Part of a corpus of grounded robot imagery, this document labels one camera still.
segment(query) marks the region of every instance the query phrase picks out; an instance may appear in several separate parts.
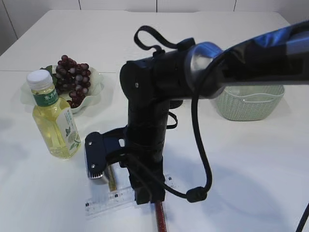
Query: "grapes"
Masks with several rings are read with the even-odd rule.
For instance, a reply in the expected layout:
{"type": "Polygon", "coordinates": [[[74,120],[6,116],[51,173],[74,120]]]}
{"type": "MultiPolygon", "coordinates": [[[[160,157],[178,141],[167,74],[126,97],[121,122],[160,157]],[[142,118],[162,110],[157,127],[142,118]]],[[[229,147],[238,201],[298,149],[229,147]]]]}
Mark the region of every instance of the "grapes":
{"type": "Polygon", "coordinates": [[[75,69],[76,74],[82,74],[82,70],[80,68],[75,69]]]}
{"type": "Polygon", "coordinates": [[[58,79],[58,80],[57,80],[57,84],[58,84],[59,86],[61,86],[61,85],[63,84],[63,81],[62,81],[61,79],[58,79]]]}
{"type": "Polygon", "coordinates": [[[56,77],[57,79],[61,79],[61,78],[62,78],[62,76],[61,76],[60,74],[58,74],[58,73],[55,74],[55,77],[56,77]]]}
{"type": "Polygon", "coordinates": [[[83,88],[83,93],[86,94],[88,92],[87,88],[83,88]]]}
{"type": "Polygon", "coordinates": [[[80,89],[82,89],[83,87],[81,86],[81,85],[76,85],[76,87],[75,87],[75,91],[78,91],[78,90],[80,90],[80,89]]]}
{"type": "Polygon", "coordinates": [[[75,91],[71,91],[69,93],[70,98],[76,97],[76,92],[75,91]]]}
{"type": "Polygon", "coordinates": [[[89,82],[89,80],[90,80],[89,76],[84,76],[82,82],[87,83],[89,82]]]}
{"type": "Polygon", "coordinates": [[[79,95],[79,96],[83,95],[84,94],[83,93],[83,88],[80,88],[80,89],[76,90],[76,94],[79,95]]]}
{"type": "Polygon", "coordinates": [[[84,83],[83,86],[84,86],[85,88],[89,88],[89,87],[91,86],[91,83],[90,83],[90,82],[84,83]]]}
{"type": "Polygon", "coordinates": [[[89,93],[90,76],[89,65],[78,64],[67,55],[63,55],[58,61],[55,77],[56,91],[58,94],[69,92],[72,100],[67,100],[71,108],[77,108],[89,93]]]}
{"type": "Polygon", "coordinates": [[[83,76],[78,74],[78,75],[76,75],[75,80],[82,81],[83,80],[83,76]]]}
{"type": "Polygon", "coordinates": [[[72,102],[77,104],[82,103],[82,98],[80,96],[72,97],[72,102]]]}
{"type": "Polygon", "coordinates": [[[63,66],[62,65],[57,65],[56,72],[59,71],[60,69],[63,69],[63,66]]]}
{"type": "Polygon", "coordinates": [[[65,69],[59,69],[58,73],[64,76],[65,74],[67,74],[67,71],[65,69]]]}
{"type": "Polygon", "coordinates": [[[71,74],[74,74],[74,73],[75,73],[75,68],[70,68],[69,72],[70,72],[71,74]]]}
{"type": "Polygon", "coordinates": [[[61,57],[61,60],[62,61],[67,61],[69,59],[69,57],[67,56],[67,55],[63,55],[62,57],[61,57]]]}
{"type": "Polygon", "coordinates": [[[82,70],[88,70],[89,65],[88,64],[81,64],[81,68],[82,68],[82,70]]]}

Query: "white wall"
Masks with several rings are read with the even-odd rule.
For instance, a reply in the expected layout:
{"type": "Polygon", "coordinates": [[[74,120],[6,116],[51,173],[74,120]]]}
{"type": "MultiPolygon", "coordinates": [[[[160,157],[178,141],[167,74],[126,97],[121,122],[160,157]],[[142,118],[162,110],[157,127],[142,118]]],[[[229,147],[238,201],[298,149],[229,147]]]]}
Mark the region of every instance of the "white wall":
{"type": "Polygon", "coordinates": [[[237,0],[235,11],[275,11],[293,24],[309,19],[309,0],[237,0]]]}
{"type": "Polygon", "coordinates": [[[309,19],[309,0],[0,0],[0,55],[16,40],[12,25],[19,38],[49,10],[80,7],[134,12],[275,11],[290,23],[309,19]]]}
{"type": "Polygon", "coordinates": [[[158,0],[158,12],[233,11],[235,0],[158,0]]]}
{"type": "Polygon", "coordinates": [[[156,0],[80,0],[82,10],[155,12],[156,0]]]}
{"type": "Polygon", "coordinates": [[[3,0],[3,2],[18,37],[49,10],[80,9],[78,0],[3,0]]]}
{"type": "Polygon", "coordinates": [[[8,49],[16,39],[9,17],[2,1],[0,0],[0,55],[8,49]]]}

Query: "green bottle label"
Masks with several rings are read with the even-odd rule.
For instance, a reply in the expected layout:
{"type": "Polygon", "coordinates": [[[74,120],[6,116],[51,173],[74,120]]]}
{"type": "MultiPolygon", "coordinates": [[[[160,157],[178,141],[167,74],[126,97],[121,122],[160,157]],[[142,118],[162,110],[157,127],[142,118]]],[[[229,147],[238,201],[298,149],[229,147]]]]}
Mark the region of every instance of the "green bottle label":
{"type": "Polygon", "coordinates": [[[58,101],[58,94],[54,89],[48,94],[33,94],[38,106],[50,106],[58,101]]]}

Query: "bottle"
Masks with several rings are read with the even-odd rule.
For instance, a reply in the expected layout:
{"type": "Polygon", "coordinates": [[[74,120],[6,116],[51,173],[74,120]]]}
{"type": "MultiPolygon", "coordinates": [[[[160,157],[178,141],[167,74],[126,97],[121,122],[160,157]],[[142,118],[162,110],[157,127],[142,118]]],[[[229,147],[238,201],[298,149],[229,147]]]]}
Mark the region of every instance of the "bottle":
{"type": "Polygon", "coordinates": [[[31,72],[27,83],[37,103],[32,115],[49,152],[61,159],[71,158],[81,146],[81,140],[69,103],[58,97],[47,70],[31,72]]]}

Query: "yellow liquid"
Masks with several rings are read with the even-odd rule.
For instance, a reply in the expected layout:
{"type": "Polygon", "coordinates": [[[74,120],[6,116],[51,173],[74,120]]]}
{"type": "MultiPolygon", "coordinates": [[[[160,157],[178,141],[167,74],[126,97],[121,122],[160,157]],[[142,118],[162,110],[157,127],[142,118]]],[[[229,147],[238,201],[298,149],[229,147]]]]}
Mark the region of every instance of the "yellow liquid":
{"type": "MultiPolygon", "coordinates": [[[[55,89],[55,86],[52,85],[49,88],[36,91],[32,90],[33,94],[48,94],[55,89]]],[[[70,108],[69,103],[63,98],[58,99],[58,101],[50,106],[42,107],[35,106],[33,109],[33,118],[41,132],[41,135],[48,147],[49,152],[58,158],[69,159],[71,158],[76,151],[81,146],[81,143],[78,144],[77,149],[70,154],[69,149],[66,146],[64,139],[62,138],[61,131],[56,123],[57,117],[59,114],[66,108],[70,108]]]]}

